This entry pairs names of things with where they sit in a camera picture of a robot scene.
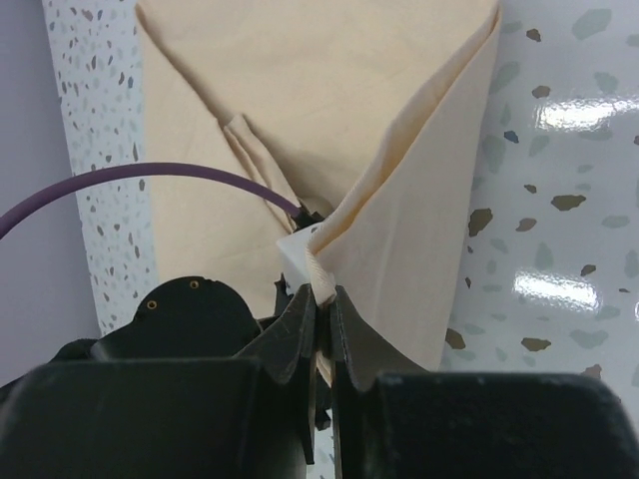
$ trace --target cloth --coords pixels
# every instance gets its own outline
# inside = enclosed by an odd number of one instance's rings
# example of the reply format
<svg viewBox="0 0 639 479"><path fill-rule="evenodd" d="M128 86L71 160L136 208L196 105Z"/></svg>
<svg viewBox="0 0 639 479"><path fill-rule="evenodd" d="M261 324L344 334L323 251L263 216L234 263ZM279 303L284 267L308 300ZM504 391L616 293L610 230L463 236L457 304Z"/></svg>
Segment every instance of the cloth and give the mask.
<svg viewBox="0 0 639 479"><path fill-rule="evenodd" d="M495 0L144 0L147 158L215 166L335 212L308 250L401 352L436 368L496 53ZM260 199L151 183L161 279L227 282L273 311L275 240Z"/></svg>

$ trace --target purple cable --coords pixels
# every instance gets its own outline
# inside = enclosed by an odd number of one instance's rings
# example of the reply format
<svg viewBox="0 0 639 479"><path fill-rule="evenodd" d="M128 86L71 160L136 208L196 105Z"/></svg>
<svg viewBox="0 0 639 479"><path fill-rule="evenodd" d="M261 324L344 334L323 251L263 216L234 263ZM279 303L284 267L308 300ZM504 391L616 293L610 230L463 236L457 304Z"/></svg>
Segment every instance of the purple cable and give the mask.
<svg viewBox="0 0 639 479"><path fill-rule="evenodd" d="M302 212L299 207L268 188L223 170L185 163L137 163L83 173L41 190L0 217L0 240L6 237L24 219L42 207L46 207L70 193L76 193L85 188L113 182L114 180L154 176L192 177L213 180L261 197L267 202L280 207L292 218L297 217Z"/></svg>

